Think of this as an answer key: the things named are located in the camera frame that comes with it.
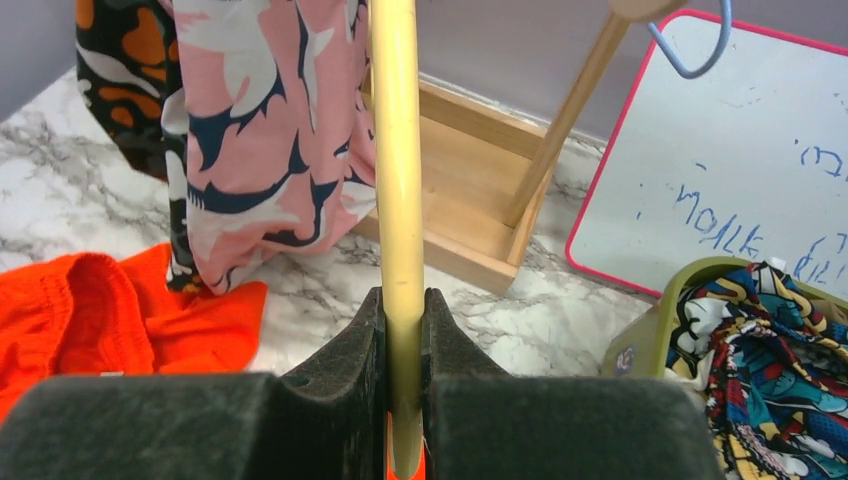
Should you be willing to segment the pink patterned garment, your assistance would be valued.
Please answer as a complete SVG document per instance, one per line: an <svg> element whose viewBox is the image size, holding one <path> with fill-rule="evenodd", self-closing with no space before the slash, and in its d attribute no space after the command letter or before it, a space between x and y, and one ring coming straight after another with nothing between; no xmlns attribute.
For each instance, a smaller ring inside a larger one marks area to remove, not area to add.
<svg viewBox="0 0 848 480"><path fill-rule="evenodd" d="M328 251L376 205L364 1L173 1L180 89L164 126L191 273L217 294L282 252Z"/></svg>

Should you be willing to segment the pink framed whiteboard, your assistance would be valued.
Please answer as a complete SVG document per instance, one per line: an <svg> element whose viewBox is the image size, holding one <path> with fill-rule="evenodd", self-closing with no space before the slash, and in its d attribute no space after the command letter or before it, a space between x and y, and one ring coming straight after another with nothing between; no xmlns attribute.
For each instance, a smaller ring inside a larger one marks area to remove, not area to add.
<svg viewBox="0 0 848 480"><path fill-rule="evenodd" d="M650 47L565 247L656 293L708 256L847 295L847 51L736 22L688 80Z"/></svg>

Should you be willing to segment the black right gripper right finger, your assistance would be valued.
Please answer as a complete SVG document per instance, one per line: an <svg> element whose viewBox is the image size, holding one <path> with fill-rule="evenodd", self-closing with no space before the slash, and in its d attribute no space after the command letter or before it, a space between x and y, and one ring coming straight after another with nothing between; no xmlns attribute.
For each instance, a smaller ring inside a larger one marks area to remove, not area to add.
<svg viewBox="0 0 848 480"><path fill-rule="evenodd" d="M660 379L514 376L425 294L430 479L720 479L704 415Z"/></svg>

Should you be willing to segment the colourful patterned shorts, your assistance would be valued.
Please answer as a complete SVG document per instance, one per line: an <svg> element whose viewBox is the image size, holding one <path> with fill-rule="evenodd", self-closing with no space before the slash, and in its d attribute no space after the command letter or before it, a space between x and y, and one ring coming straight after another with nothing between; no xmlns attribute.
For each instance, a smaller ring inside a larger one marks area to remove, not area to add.
<svg viewBox="0 0 848 480"><path fill-rule="evenodd" d="M665 363L730 479L847 475L847 318L769 263L680 293Z"/></svg>

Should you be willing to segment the wooden clothes rack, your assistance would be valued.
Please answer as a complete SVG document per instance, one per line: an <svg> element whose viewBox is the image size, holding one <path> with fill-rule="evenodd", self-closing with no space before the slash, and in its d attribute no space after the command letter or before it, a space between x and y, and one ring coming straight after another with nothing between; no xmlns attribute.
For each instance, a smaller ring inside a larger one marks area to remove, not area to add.
<svg viewBox="0 0 848 480"><path fill-rule="evenodd" d="M611 1L609 14L547 130L425 81L421 114L423 255L492 293L516 278L568 135L633 23L680 1Z"/></svg>

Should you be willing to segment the camouflage orange black garment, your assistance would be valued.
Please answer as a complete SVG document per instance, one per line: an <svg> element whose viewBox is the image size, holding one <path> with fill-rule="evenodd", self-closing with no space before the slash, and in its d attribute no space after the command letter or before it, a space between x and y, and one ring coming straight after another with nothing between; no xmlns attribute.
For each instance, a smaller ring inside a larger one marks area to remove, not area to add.
<svg viewBox="0 0 848 480"><path fill-rule="evenodd" d="M168 186L166 286L198 292L186 226L188 115L170 1L77 0L76 77L88 111L129 166Z"/></svg>

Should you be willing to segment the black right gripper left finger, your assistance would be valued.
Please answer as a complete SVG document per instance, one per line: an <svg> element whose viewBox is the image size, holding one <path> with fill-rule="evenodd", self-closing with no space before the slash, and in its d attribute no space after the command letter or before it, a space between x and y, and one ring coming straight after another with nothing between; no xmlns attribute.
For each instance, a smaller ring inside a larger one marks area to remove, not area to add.
<svg viewBox="0 0 848 480"><path fill-rule="evenodd" d="M382 479L379 289L284 375L57 376L1 428L5 479Z"/></svg>

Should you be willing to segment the olive green plastic basket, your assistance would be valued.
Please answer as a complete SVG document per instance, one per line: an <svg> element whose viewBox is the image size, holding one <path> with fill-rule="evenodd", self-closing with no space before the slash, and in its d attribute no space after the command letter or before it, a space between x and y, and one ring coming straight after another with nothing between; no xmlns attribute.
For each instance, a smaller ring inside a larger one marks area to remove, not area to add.
<svg viewBox="0 0 848 480"><path fill-rule="evenodd" d="M847 327L774 262L708 257L681 269L658 306L612 342L608 377L694 384L706 393L847 394Z"/></svg>

